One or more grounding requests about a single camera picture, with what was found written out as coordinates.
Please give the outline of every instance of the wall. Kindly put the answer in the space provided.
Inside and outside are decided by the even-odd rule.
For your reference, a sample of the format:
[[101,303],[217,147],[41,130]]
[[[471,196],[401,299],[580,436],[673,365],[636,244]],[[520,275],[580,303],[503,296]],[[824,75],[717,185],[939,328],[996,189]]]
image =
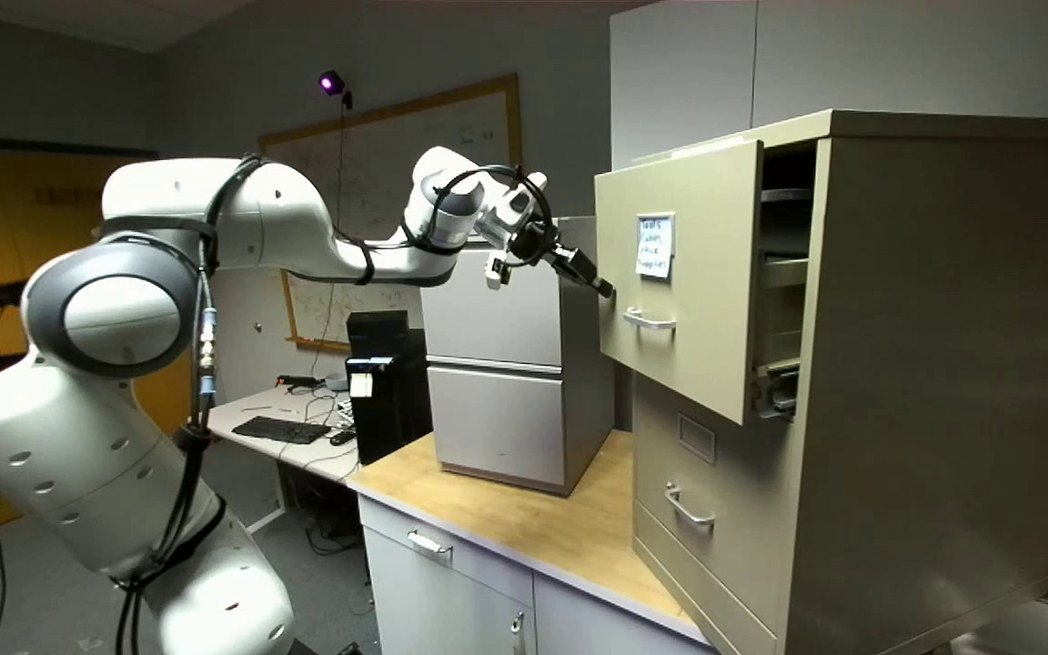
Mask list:
[[826,107],[1048,117],[1038,0],[661,0],[613,37],[615,165]]
[[0,138],[163,147],[148,56],[0,26]]
[[[608,168],[608,16],[615,0],[269,0],[171,47],[160,63],[183,153],[250,153],[257,136],[342,111],[314,91],[329,66],[376,108],[499,71],[520,71],[525,165],[549,173],[554,208],[591,211]],[[337,356],[287,347],[278,271],[217,271],[221,393],[281,372],[329,376]]]

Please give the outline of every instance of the filing cabinet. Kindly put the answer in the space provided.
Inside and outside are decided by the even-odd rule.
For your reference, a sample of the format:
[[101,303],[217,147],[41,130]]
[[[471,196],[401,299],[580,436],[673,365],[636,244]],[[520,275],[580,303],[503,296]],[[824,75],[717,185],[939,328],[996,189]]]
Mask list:
[[636,552],[717,651],[1048,592],[1048,119],[811,111],[597,173]]

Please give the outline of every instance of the robotic manipulator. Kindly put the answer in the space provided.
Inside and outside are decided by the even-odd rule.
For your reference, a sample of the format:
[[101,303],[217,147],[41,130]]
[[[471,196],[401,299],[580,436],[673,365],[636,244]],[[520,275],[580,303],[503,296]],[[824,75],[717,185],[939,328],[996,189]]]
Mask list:
[[[28,354],[0,372],[0,490],[124,590],[116,651],[138,651],[141,605],[163,651],[287,651],[290,599],[243,525],[201,480],[216,404],[221,268],[290,268],[351,284],[444,284],[471,238],[492,241],[489,284],[549,261],[613,299],[559,244],[542,173],[428,149],[391,241],[336,238],[321,193],[269,159],[148,159],[101,193],[101,241],[41,265],[23,296]],[[193,416],[169,439],[132,379],[193,365]]]

